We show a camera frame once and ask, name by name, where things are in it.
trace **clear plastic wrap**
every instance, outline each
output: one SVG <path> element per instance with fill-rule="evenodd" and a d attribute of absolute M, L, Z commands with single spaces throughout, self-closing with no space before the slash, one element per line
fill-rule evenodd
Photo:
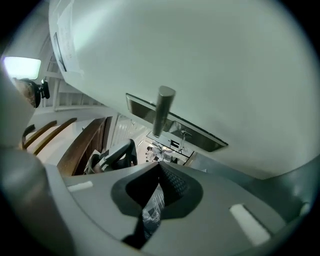
<path fill-rule="evenodd" d="M 142 210 L 144 236 L 148 240 L 161 222 L 161 211 L 165 207 L 164 193 L 160 185 L 153 192 L 150 200 Z"/>

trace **gray surface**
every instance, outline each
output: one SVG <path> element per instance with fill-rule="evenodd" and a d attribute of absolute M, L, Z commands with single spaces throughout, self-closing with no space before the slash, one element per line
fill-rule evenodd
<path fill-rule="evenodd" d="M 73 192 L 72 196 L 93 222 L 120 240 L 132 234 L 137 219 L 120 213 L 110 197 L 111 187 L 116 180 L 149 165 L 145 163 L 101 174 L 68 177 L 64 181 L 67 186 L 92 181 L 93 187 Z M 142 248 L 143 252 L 157 256 L 212 253 L 224 256 L 250 249 L 251 243 L 229 212 L 229 207 L 234 204 L 245 204 L 272 234 L 285 226 L 271 207 L 234 182 L 184 166 L 174 166 L 201 183 L 203 198 L 187 217 L 162 220 L 155 234 Z"/>
<path fill-rule="evenodd" d="M 320 156 L 283 175 L 254 180 L 245 186 L 287 222 L 299 216 L 303 203 L 314 203 L 320 184 Z"/>
<path fill-rule="evenodd" d="M 303 203 L 313 203 L 320 184 L 320 156 L 283 175 L 259 180 L 197 153 L 190 167 L 225 177 L 257 196 L 287 222 L 299 216 Z"/>
<path fill-rule="evenodd" d="M 143 163 L 116 171 L 64 177 L 66 186 L 91 181 L 93 187 L 72 192 L 75 201 L 83 211 L 103 230 L 118 240 L 134 233 L 137 218 L 122 214 L 111 198 L 111 189 L 118 180 L 158 162 Z"/>
<path fill-rule="evenodd" d="M 57 255 L 75 255 L 39 159 L 25 150 L 1 149 L 0 163 L 1 192 L 27 232 Z"/>
<path fill-rule="evenodd" d="M 162 220 L 143 252 L 157 256 L 231 256 L 252 248 L 229 211 L 235 204 L 244 204 L 272 234 L 285 226 L 271 207 L 234 182 L 181 165 L 169 165 L 200 182 L 203 198 L 186 217 Z"/>
<path fill-rule="evenodd" d="M 144 255 L 141 251 L 115 239 L 110 233 L 103 230 L 87 215 L 68 191 L 56 166 L 45 165 L 45 169 L 52 197 L 54 198 L 61 218 L 72 236 L 75 255 Z M 104 214 L 106 219 L 108 219 L 108 212 L 105 212 Z"/>
<path fill-rule="evenodd" d="M 196 153 L 189 167 L 197 170 L 206 169 L 207 173 L 225 177 L 240 186 L 245 186 L 255 180 L 255 178 L 241 171 L 232 169 L 199 153 Z"/>

